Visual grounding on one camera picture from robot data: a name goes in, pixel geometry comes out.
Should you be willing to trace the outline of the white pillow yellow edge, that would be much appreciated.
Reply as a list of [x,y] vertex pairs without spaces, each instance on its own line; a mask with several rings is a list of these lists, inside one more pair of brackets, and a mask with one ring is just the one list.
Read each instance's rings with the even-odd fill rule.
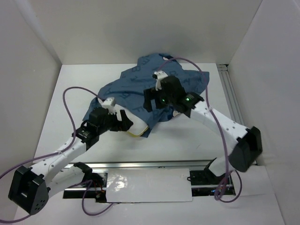
[[149,128],[148,125],[142,119],[131,113],[128,109],[124,110],[127,117],[133,122],[133,125],[127,132],[134,137],[143,135]]

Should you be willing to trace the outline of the blue cartoon print pillowcase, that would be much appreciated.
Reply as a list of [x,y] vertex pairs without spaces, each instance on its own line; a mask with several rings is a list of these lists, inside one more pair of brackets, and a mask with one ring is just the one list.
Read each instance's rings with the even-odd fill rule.
[[167,53],[154,53],[142,56],[137,65],[122,71],[120,77],[100,88],[98,96],[93,98],[84,115],[87,120],[93,109],[100,107],[108,97],[116,101],[116,109],[125,110],[133,122],[128,133],[133,137],[148,137],[157,123],[167,122],[179,115],[169,104],[178,85],[169,85],[169,92],[156,89],[155,72],[163,71],[171,79],[177,78],[186,93],[201,94],[210,81],[210,74],[202,70],[186,70]]

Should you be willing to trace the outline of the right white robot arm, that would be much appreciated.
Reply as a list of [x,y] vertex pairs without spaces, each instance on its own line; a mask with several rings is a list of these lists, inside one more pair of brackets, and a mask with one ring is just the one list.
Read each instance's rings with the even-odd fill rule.
[[212,160],[205,168],[205,180],[214,184],[233,170],[245,173],[261,155],[262,139],[258,128],[248,128],[213,109],[195,92],[186,92],[179,79],[163,71],[153,74],[154,87],[144,90],[143,107],[155,109],[173,107],[177,112],[194,119],[221,136],[225,155]]

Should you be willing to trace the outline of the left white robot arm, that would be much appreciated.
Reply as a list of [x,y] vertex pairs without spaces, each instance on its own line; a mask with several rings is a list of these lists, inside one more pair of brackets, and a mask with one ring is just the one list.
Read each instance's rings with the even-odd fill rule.
[[92,183],[92,169],[84,163],[65,167],[84,154],[107,131],[128,131],[133,125],[125,110],[110,113],[95,108],[72,137],[50,157],[31,167],[20,166],[13,175],[8,198],[30,215],[40,212],[49,198],[77,182],[82,187]]

